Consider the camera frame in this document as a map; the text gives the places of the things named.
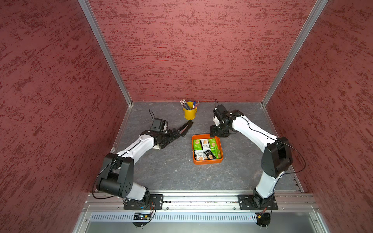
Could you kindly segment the orange storage box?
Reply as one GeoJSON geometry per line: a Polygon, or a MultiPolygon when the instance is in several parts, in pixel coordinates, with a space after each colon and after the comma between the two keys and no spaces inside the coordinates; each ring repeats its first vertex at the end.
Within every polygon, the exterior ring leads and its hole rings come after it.
{"type": "Polygon", "coordinates": [[[192,155],[193,155],[193,162],[195,165],[205,165],[205,164],[218,164],[221,163],[224,159],[223,151],[222,151],[222,146],[220,143],[220,139],[218,137],[210,137],[210,134],[205,134],[205,135],[194,135],[191,138],[192,141],[192,155]],[[209,146],[209,139],[214,138],[217,142],[218,148],[213,148],[211,149],[209,146]],[[194,155],[194,149],[193,149],[193,141],[199,139],[201,141],[201,145],[203,147],[203,151],[206,150],[211,150],[212,153],[215,155],[216,159],[214,160],[201,160],[201,161],[196,161],[195,160],[195,155],[194,155]]]}

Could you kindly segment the black cookie packet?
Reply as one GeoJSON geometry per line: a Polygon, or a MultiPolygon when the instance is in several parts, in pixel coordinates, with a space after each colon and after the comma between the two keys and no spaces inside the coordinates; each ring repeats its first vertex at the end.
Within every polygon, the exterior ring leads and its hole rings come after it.
{"type": "Polygon", "coordinates": [[[214,160],[214,159],[216,159],[215,155],[212,153],[211,150],[204,151],[204,155],[206,156],[206,158],[208,160],[214,160]]]}

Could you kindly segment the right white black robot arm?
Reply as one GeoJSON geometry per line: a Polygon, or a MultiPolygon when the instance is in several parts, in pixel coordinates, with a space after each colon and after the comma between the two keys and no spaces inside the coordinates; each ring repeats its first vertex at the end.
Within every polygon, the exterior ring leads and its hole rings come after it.
{"type": "Polygon", "coordinates": [[[253,190],[252,203],[257,209],[265,207],[274,196],[278,181],[292,164],[288,140],[264,131],[240,111],[223,114],[215,112],[213,121],[214,125],[210,127],[211,136],[228,137],[233,132],[239,132],[263,152],[260,162],[263,173],[253,190]]]}

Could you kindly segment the white object under left arm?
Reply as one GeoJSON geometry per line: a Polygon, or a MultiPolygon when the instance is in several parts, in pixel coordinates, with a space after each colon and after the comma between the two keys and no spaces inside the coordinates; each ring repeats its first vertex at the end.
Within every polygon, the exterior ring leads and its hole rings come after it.
{"type": "Polygon", "coordinates": [[[159,145],[155,145],[154,147],[152,147],[152,149],[161,150],[161,147],[159,145]]]}

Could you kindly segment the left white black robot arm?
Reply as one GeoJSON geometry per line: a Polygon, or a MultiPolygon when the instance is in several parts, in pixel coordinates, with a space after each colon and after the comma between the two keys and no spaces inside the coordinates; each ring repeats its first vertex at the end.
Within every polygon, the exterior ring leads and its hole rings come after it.
{"type": "Polygon", "coordinates": [[[103,162],[95,180],[94,190],[114,197],[128,198],[136,201],[146,199],[147,188],[134,182],[134,165],[151,149],[163,149],[176,140],[180,134],[176,129],[161,133],[144,131],[139,138],[126,149],[109,153],[103,162]]]}

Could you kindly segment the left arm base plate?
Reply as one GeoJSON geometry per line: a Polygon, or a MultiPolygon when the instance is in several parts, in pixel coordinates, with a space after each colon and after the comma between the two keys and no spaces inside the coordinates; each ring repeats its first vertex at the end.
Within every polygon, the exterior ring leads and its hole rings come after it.
{"type": "Polygon", "coordinates": [[[124,210],[161,210],[164,201],[163,194],[150,194],[145,195],[145,199],[142,201],[137,201],[134,199],[126,198],[124,201],[124,210]]]}

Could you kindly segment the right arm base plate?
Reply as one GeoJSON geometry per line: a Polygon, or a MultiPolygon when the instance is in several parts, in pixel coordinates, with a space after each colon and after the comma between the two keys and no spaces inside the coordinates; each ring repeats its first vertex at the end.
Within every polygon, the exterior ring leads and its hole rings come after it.
{"type": "Polygon", "coordinates": [[[240,210],[278,210],[274,194],[264,199],[260,195],[238,195],[240,210]]]}

